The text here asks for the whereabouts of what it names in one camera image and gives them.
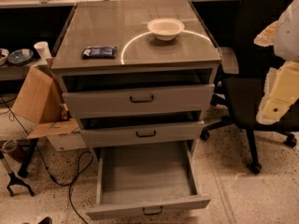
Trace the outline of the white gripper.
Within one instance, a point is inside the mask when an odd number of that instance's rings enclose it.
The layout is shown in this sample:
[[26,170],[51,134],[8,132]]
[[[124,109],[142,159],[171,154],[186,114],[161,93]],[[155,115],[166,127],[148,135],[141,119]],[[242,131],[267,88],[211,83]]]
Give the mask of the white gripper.
[[256,120],[264,125],[278,122],[299,99],[299,63],[287,61],[270,68],[263,87]]

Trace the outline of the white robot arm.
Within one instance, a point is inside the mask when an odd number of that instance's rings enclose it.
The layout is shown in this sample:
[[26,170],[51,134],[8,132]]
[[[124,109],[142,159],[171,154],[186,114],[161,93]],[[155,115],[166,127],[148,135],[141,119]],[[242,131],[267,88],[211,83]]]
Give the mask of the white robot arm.
[[299,0],[293,0],[277,21],[254,39],[260,47],[274,47],[285,63],[270,68],[264,83],[264,96],[256,120],[264,125],[278,122],[299,99]]

